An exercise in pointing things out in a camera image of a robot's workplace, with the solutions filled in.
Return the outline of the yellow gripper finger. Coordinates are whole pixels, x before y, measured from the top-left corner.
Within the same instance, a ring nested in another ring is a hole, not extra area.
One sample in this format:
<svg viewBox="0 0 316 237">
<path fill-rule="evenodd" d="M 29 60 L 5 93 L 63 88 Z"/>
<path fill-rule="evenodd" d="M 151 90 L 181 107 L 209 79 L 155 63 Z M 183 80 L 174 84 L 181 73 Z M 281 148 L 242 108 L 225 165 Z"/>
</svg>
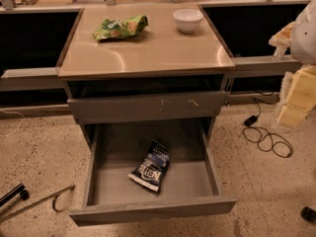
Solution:
<svg viewBox="0 0 316 237">
<path fill-rule="evenodd" d="M 274 47 L 290 47 L 291 45 L 291 32 L 294 23 L 291 22 L 273 35 L 269 40 L 269 45 Z"/>
<path fill-rule="evenodd" d="M 303 65 L 293 76 L 276 122 L 299 125 L 316 106 L 316 66 Z"/>
</svg>

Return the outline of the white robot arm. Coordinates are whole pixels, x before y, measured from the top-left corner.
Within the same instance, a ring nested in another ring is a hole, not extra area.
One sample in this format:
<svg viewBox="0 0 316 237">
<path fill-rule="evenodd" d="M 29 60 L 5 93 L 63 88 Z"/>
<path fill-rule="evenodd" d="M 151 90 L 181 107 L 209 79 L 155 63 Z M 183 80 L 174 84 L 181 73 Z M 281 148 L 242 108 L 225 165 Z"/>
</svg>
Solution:
<svg viewBox="0 0 316 237">
<path fill-rule="evenodd" d="M 316 0 L 269 40 L 276 48 L 289 48 L 302 66 L 292 76 L 289 90 L 276 122 L 295 127 L 316 106 Z"/>
</svg>

